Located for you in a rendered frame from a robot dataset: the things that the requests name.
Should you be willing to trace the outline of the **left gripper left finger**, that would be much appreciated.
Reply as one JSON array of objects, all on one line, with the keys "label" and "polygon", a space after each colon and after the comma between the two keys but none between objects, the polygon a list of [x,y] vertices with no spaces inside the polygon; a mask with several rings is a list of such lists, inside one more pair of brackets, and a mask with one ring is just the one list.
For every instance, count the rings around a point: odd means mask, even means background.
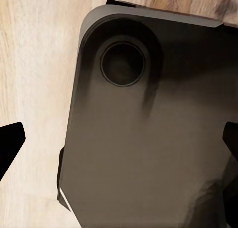
[{"label": "left gripper left finger", "polygon": [[21,122],[0,127],[0,181],[26,140]]}]

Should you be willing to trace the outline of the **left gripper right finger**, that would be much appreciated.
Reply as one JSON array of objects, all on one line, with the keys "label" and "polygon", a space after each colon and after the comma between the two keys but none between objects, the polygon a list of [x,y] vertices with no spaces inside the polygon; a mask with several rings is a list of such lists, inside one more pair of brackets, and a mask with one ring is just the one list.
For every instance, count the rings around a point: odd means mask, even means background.
[{"label": "left gripper right finger", "polygon": [[233,156],[238,162],[238,124],[233,122],[227,122],[224,131],[222,140],[231,151]]}]

